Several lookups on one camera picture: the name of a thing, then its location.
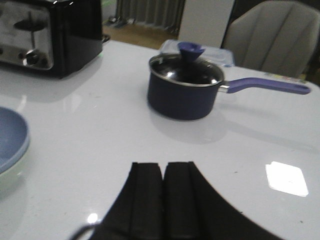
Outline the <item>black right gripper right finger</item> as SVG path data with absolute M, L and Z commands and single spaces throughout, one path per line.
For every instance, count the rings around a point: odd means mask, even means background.
M 167 240 L 276 240 L 206 180 L 194 162 L 170 162 L 164 173 Z

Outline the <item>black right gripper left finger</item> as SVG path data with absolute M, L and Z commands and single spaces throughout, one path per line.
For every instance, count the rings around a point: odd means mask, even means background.
M 90 239 L 162 239 L 162 196 L 162 173 L 159 165 L 132 163 L 121 192 Z

